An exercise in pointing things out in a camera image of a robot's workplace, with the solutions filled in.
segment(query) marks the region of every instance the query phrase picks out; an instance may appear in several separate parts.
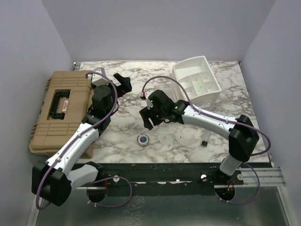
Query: black case handle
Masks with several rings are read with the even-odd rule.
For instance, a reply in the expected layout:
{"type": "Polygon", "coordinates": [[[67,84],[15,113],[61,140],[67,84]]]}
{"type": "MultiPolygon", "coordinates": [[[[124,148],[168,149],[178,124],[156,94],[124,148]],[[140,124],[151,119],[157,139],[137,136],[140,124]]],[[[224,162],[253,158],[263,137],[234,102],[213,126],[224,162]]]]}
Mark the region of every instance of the black case handle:
{"type": "Polygon", "coordinates": [[[50,117],[53,119],[64,119],[65,113],[57,113],[57,107],[58,103],[60,102],[60,98],[66,97],[69,98],[70,96],[70,91],[60,91],[56,92],[55,96],[53,97],[53,101],[50,107],[50,117]]]}

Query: marble surface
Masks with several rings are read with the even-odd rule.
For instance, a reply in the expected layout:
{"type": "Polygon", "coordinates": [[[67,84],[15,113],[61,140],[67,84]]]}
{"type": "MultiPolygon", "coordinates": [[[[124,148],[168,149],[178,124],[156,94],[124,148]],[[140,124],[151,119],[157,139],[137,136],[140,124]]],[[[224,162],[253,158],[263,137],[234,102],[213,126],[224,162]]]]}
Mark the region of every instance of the marble surface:
{"type": "MultiPolygon", "coordinates": [[[[83,62],[80,70],[93,70],[104,67],[109,78],[114,73],[130,77],[133,90],[119,98],[119,110],[111,117],[106,131],[95,142],[93,158],[78,162],[99,163],[176,163],[176,162],[221,162],[228,153],[228,141],[212,133],[207,147],[200,145],[203,129],[178,123],[162,123],[149,131],[143,126],[139,111],[146,106],[140,99],[143,84],[156,75],[169,76],[176,62],[162,61],[114,61],[83,62]],[[137,143],[137,136],[145,133],[150,138],[146,147],[137,143]]],[[[227,115],[249,116],[255,127],[258,123],[247,93],[246,85],[238,62],[209,62],[221,86],[222,92],[215,103],[213,112],[227,115]]],[[[171,94],[170,81],[155,79],[148,83],[148,93],[161,89],[171,94]]],[[[264,150],[260,138],[254,151],[264,150]]],[[[268,162],[267,154],[255,156],[251,162],[268,162]]]]}

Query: tan plastic case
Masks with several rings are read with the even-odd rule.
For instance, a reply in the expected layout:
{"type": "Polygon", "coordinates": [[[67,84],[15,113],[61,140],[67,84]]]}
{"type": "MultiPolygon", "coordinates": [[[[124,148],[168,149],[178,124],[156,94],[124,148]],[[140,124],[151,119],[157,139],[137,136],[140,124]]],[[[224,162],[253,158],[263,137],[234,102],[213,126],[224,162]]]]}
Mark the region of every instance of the tan plastic case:
{"type": "MultiPolygon", "coordinates": [[[[46,86],[46,94],[37,124],[34,125],[29,149],[34,154],[51,157],[76,132],[82,118],[92,104],[91,80],[85,78],[89,71],[53,73],[46,86]],[[69,98],[57,97],[58,92],[70,92],[69,98]],[[64,118],[52,118],[50,112],[64,113],[64,118]]],[[[82,154],[82,159],[92,158],[94,145],[82,154]]]]}

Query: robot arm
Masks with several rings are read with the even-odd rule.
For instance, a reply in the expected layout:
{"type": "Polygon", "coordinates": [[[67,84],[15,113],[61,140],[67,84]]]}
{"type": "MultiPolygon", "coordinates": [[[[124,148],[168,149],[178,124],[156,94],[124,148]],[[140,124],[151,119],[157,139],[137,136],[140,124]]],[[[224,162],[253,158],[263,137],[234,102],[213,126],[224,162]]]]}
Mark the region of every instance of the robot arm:
{"type": "MultiPolygon", "coordinates": [[[[132,91],[130,78],[123,78],[118,73],[114,74],[114,77],[121,84],[115,86],[117,97],[122,97],[132,91]]],[[[46,162],[39,161],[33,166],[32,192],[34,194],[37,194],[42,179],[46,177],[40,190],[40,197],[60,206],[67,200],[72,190],[103,177],[102,166],[94,162],[88,162],[74,171],[72,167],[89,145],[95,142],[108,127],[111,120],[107,115],[114,106],[114,99],[115,92],[112,84],[94,85],[92,105],[76,133],[46,162]]]]}
{"type": "MultiPolygon", "coordinates": [[[[147,107],[140,111],[140,115],[143,118],[144,126],[148,129],[152,129],[153,125],[157,126],[162,122],[178,122],[202,127],[227,139],[229,153],[219,167],[219,171],[227,176],[233,175],[242,162],[250,159],[259,140],[259,136],[254,130],[199,114],[190,106],[189,102],[179,100],[174,103],[161,90],[154,91],[146,101],[147,107]]],[[[253,126],[251,120],[245,115],[234,118],[196,108],[203,113],[223,118],[226,121],[238,121],[253,126]]]]}

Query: small round container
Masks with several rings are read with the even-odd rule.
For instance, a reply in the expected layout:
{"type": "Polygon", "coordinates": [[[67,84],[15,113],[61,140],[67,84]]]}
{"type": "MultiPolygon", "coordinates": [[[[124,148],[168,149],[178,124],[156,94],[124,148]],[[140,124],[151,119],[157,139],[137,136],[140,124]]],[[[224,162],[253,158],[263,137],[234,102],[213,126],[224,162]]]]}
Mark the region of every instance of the small round container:
{"type": "Polygon", "coordinates": [[[146,134],[140,134],[138,137],[137,137],[137,142],[140,146],[146,146],[149,144],[149,137],[146,135],[146,134]]]}

